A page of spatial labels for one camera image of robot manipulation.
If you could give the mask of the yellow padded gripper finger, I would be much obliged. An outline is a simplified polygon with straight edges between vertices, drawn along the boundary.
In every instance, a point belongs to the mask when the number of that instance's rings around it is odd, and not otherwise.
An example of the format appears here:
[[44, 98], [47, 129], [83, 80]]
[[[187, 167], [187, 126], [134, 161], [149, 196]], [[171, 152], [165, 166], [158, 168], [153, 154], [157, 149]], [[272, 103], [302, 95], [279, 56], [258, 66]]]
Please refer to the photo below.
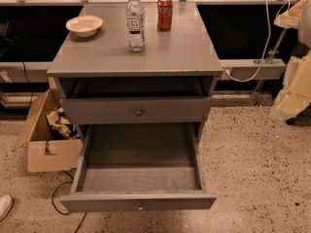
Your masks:
[[309, 26], [309, 0], [299, 0], [283, 13], [278, 13], [274, 24], [287, 29], [307, 28]]
[[311, 105], [311, 53], [292, 56], [279, 91], [270, 109], [274, 119], [286, 121], [296, 117]]

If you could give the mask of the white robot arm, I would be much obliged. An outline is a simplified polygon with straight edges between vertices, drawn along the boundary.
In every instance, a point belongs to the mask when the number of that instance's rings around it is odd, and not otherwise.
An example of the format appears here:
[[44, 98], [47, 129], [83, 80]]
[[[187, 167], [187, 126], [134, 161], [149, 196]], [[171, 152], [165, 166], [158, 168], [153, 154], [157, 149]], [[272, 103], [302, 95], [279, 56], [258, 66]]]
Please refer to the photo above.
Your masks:
[[[278, 15], [274, 24], [297, 30], [297, 38], [311, 49], [311, 0], [300, 0]], [[311, 52], [302, 58], [292, 56], [287, 64], [283, 88], [271, 107], [273, 118], [286, 121], [296, 117], [311, 105]]]

